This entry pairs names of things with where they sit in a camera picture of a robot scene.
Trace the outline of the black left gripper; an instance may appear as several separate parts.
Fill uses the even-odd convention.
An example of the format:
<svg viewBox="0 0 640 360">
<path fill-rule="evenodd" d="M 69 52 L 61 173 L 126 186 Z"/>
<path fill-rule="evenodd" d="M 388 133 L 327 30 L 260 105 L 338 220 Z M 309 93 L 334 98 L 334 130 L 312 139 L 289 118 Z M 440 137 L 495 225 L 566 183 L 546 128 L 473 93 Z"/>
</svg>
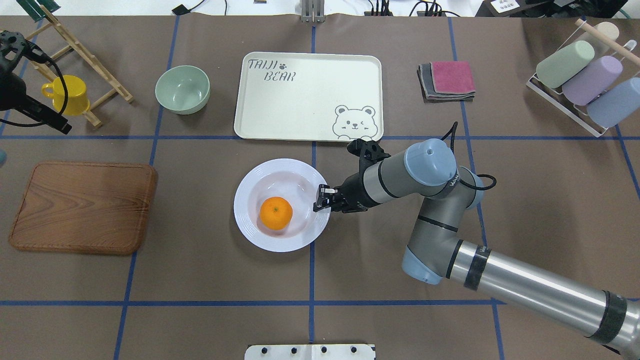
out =
<svg viewBox="0 0 640 360">
<path fill-rule="evenodd" d="M 68 135 L 73 128 L 59 112 L 28 97 L 25 81 L 12 71 L 5 69 L 1 69 L 0 73 L 0 110 L 17 110 L 36 121 L 36 123 L 25 124 L 25 127 L 47 125 L 65 135 Z"/>
</svg>

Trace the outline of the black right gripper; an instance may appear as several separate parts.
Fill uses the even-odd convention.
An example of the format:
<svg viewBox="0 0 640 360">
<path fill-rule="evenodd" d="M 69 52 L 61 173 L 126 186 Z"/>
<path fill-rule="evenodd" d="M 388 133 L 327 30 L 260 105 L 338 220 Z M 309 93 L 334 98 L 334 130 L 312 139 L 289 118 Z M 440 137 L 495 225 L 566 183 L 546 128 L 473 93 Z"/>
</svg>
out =
<svg viewBox="0 0 640 360">
<path fill-rule="evenodd" d="M 340 186 L 330 187 L 327 184 L 318 185 L 317 200 L 313 203 L 313 211 L 320 212 L 329 209 L 330 212 L 365 212 L 371 208 L 371 198 L 368 196 L 361 174 L 352 174 Z"/>
</svg>

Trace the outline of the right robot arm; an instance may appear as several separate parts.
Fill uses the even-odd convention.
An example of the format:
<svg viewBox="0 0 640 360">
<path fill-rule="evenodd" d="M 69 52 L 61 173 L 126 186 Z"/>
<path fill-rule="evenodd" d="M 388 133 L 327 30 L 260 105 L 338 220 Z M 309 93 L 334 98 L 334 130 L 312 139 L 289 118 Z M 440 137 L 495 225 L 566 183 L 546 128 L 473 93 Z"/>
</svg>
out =
<svg viewBox="0 0 640 360">
<path fill-rule="evenodd" d="M 365 212 L 394 199 L 421 195 L 422 206 L 402 260 L 407 275 L 432 285 L 443 278 L 457 281 L 466 289 L 556 321 L 624 359 L 639 358 L 637 301 L 458 237 L 464 212 L 482 200 L 488 187 L 480 174 L 457 164 L 443 139 L 427 139 L 395 155 L 373 140 L 355 139 L 347 150 L 358 157 L 357 173 L 340 186 L 320 184 L 314 212 Z"/>
</svg>

